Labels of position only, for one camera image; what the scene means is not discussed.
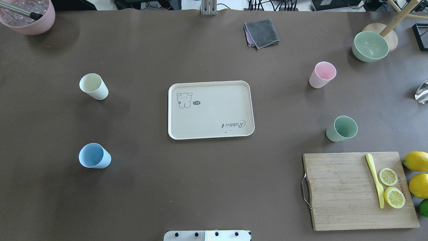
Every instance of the white bracket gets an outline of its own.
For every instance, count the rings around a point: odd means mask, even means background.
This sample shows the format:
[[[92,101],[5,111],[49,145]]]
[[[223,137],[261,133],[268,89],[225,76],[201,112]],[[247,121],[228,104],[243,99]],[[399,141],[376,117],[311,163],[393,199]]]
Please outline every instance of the white bracket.
[[[247,230],[168,231],[163,241],[251,241]]]
[[[202,15],[217,15],[217,0],[202,0]]]

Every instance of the folded towel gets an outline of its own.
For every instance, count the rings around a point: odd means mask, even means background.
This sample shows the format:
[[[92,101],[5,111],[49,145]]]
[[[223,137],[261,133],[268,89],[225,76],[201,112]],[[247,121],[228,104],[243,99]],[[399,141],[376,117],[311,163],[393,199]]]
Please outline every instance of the folded towel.
[[[261,49],[279,42],[272,19],[244,23],[244,25],[248,46],[250,47],[255,45],[257,49]]]

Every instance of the tabletop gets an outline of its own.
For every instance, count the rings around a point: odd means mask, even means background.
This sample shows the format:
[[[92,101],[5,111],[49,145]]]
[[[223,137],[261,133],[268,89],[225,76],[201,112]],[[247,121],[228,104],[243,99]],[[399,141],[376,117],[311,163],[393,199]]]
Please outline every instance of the tabletop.
[[[314,231],[300,187],[304,153],[427,150],[428,109],[414,92],[428,55],[411,30],[423,21],[404,19],[398,47],[378,62],[351,51],[364,26],[394,16],[127,9],[57,12],[37,36],[0,26],[0,239],[155,241],[168,230],[244,229],[255,241],[425,240],[419,214],[415,229]],[[267,18],[279,44],[248,47],[244,23]],[[337,76],[314,89],[320,61]],[[79,89],[91,72],[109,88],[105,100]],[[252,135],[168,136],[171,85],[230,80],[251,88]],[[325,131],[340,115],[358,133],[331,142]],[[91,142],[111,154],[107,168],[80,165]]]

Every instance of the cutting board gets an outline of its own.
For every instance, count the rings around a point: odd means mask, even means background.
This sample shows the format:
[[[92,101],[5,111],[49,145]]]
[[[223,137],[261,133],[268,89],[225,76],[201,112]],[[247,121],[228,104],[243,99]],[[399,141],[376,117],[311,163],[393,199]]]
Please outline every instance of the cutting board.
[[[366,161],[367,152],[304,154],[312,226],[320,230],[395,229],[419,227],[398,152],[371,152],[376,173],[391,168],[394,186],[406,198],[404,207],[379,207],[375,184]]]

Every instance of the lime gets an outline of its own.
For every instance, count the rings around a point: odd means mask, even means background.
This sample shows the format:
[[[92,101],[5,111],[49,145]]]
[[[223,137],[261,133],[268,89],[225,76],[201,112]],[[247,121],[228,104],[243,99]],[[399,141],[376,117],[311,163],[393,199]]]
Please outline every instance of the lime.
[[[397,181],[397,174],[389,168],[384,168],[379,172],[380,181],[387,186],[394,186]]]
[[[420,199],[428,199],[428,174],[416,174],[409,181],[410,192]]]
[[[428,153],[423,151],[412,151],[403,159],[403,164],[415,172],[428,171]]]
[[[406,203],[403,193],[396,187],[387,187],[383,197],[386,203],[393,208],[402,208]]]
[[[419,204],[419,213],[424,217],[428,217],[428,199],[422,200]]]

